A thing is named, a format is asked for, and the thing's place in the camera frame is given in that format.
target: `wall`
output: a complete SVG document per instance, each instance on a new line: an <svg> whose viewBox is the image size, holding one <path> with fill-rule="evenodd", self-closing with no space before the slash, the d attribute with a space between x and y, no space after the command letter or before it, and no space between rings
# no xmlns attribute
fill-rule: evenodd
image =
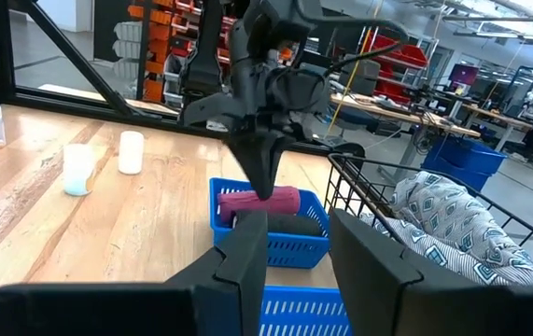
<svg viewBox="0 0 533 336"><path fill-rule="evenodd" d="M342 11L357 18L371 17L378 3L377 0L321 1L323 7ZM433 10L420 10L408 4L386 0L378 18L398 21L412 34L433 36L436 22L430 17L435 12ZM520 46L520 41L516 39L509 39L506 46L501 46L495 43L494 39L454 36L454 30L456 30L456 26L442 21L436 35L440 39L439 46L454 51L445 68L444 76L450 74L453 65L459 61L462 54L507 66ZM519 65L533 66L533 46L523 46L512 62L511 68L516 69Z"/></svg>
<svg viewBox="0 0 533 336"><path fill-rule="evenodd" d="M92 0L38 0L57 26L69 32L92 31L92 3Z"/></svg>

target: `blue basket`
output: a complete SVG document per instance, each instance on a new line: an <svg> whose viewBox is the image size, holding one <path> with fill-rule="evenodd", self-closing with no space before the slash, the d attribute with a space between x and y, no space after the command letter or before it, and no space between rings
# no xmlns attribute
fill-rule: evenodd
<svg viewBox="0 0 533 336"><path fill-rule="evenodd" d="M266 286L259 335L351 335L339 289Z"/></svg>
<svg viewBox="0 0 533 336"><path fill-rule="evenodd" d="M249 182L213 177L210 179L210 228L214 244L231 232L231 225L220 220L219 193L252 190ZM287 233L268 233L268 265L278 267L314 268L329 252L329 217L312 191L300 190L300 211L297 216L315 219L322 229L322 237Z"/></svg>
<svg viewBox="0 0 533 336"><path fill-rule="evenodd" d="M498 171L498 167L507 157L494 149L487 147L477 141L468 139L457 139L450 137L442 144L439 139L434 148L428 153L428 157L443 157L454 166L464 168L471 172L492 175Z"/></svg>
<svg viewBox="0 0 533 336"><path fill-rule="evenodd" d="M445 173L467 184L476 191L481 191L484 185L486 184L488 177L490 177L490 175L488 174L471 172L465 168L457 167L451 162L442 158L441 156L436 158L435 161L433 160L433 157L430 159L426 158L424 163L422 163L422 168L426 170Z"/></svg>

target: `wire basket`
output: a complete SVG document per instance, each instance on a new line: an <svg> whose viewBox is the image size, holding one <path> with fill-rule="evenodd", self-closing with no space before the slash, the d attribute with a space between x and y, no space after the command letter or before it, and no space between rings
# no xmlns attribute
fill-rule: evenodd
<svg viewBox="0 0 533 336"><path fill-rule="evenodd" d="M383 224L390 236L401 242L399 236L385 219L385 217L395 217L388 202L394 192L395 184L384 179L380 171L382 169L387 172L402 170L400 173L409 177L421 172L422 169L344 154L331 154L329 161L332 167L327 185L326 200L324 201L325 210L328 212L331 208L339 208L356 217L364 211L370 211L374 214L374 223ZM507 232L512 240L526 250L533 261L532 225L451 176L438 172L432 173L447 177L464 186L471 196L485 206L497 224Z"/></svg>

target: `black metal frame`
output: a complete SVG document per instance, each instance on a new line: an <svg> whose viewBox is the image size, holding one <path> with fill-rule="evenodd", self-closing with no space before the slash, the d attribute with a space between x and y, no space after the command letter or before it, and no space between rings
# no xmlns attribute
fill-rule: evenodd
<svg viewBox="0 0 533 336"><path fill-rule="evenodd" d="M388 230L389 234L395 240L401 242L399 236L392 230L392 227L385 219L385 217L394 217L394 214L389 206L388 197L392 194L392 190L394 190L395 185L388 182L372 182L373 176L365 176L363 172L368 171L368 165L404 169L406 171L415 173L422 171L422 169L388 162L372 161L343 154L331 154L329 155L329 161L332 166L330 168L329 182L324 201L325 210L329 212L331 208L341 208L344 211L347 211L358 217L363 211L364 206L366 206L372 213L374 213L375 221L379 221L381 224L383 224ZM499 224L501 228L504 229L513 222L516 222L525 227L526 230L529 230L529 234L520 238L522 241L519 243L519 246L525 246L525 244L533 237L533 226L523 221L518 216L512 214L502 206L494 203L492 200L483 196L475 189L465 185L463 182L460 182L449 175L438 172L433 173L437 175L444 175L459 185L466 187L470 195L478 200L483 201L483 203L488 204L486 210L490 211L492 209L496 209L496 211L504 215L506 220ZM346 185L347 190L342 190L342 185ZM342 201L344 205L339 206L339 201Z"/></svg>
<svg viewBox="0 0 533 336"><path fill-rule="evenodd" d="M79 70L81 75L103 96L105 101L96 101L16 85L8 4L7 0L0 0L0 104L31 107L79 117L115 121L216 139L223 139L226 136L226 134L212 132L205 128L179 125L177 123L177 116L175 115L158 114L151 109L134 108L127 105L120 94L113 91L102 77L98 75L90 63L77 51L35 0L19 1L35 23L38 24L42 31L64 53L66 58ZM152 1L145 0L144 6L145 8L152 7ZM147 44L149 15L144 15L143 27L142 35L146 35ZM147 50L147 46L143 46L142 50ZM143 84L143 81L143 77L138 78L137 94L140 92L143 93L143 89L141 91L139 90L139 83L141 82ZM331 153L329 147L316 143L297 143L290 146L288 150L321 156Z"/></svg>

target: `workbench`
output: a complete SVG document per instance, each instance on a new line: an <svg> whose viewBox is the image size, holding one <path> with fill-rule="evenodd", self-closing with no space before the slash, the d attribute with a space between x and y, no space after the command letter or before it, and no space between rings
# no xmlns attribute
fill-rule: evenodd
<svg viewBox="0 0 533 336"><path fill-rule="evenodd" d="M335 93L330 96L330 100L336 104L344 102L344 105L351 106L380 117L396 119L399 121L421 125L418 132L425 132L427 127L434 127L444 130L448 133L467 135L472 137L480 136L478 132L451 124L443 117L439 117L433 113L427 113L425 117L419 117L414 114L402 114L399 112L384 109L379 105L376 105L372 97L360 94L354 94L353 97L345 96L343 99L343 96L340 93ZM413 141L410 141L407 147L405 148L405 151L403 152L403 156L400 159L399 165L411 167L414 163L415 154L415 145ZM389 173L385 167L379 167L378 171L386 180L393 183L397 183L405 177L405 171L403 169L397 169L392 174Z"/></svg>
<svg viewBox="0 0 533 336"><path fill-rule="evenodd" d="M502 150L502 148L505 146L505 144L507 143L507 140L509 139L509 136L511 135L512 130L514 129L515 126L521 127L524 130L533 129L533 125L528 124L527 122L524 122L524 121L521 121L521 120L518 120L518 119L513 119L513 118L510 118L510 117L507 117L507 116L503 116L503 115L500 115L498 113L492 113L490 111L483 110L480 107L477 107L475 105L463 104L463 107L465 107L465 109L468 112L470 112L470 116L468 117L468 120L465 123L465 127L466 128L470 128L471 127L471 124L473 123L473 121L475 120L475 118L478 115L485 115L485 116L491 117L493 119L503 121L503 122L505 122L507 124L507 131L505 131L505 133L500 138L500 141L498 141L497 146L494 148L494 150L497 151L497 152L500 152Z"/></svg>
<svg viewBox="0 0 533 336"><path fill-rule="evenodd" d="M3 106L0 149L0 286L18 282L163 282L212 246L211 177L246 180L218 140ZM119 134L146 138L139 175L119 173ZM63 192L62 148L92 145L92 193ZM277 185L324 201L325 157L285 152ZM336 287L330 257L313 270L269 268L267 284Z"/></svg>

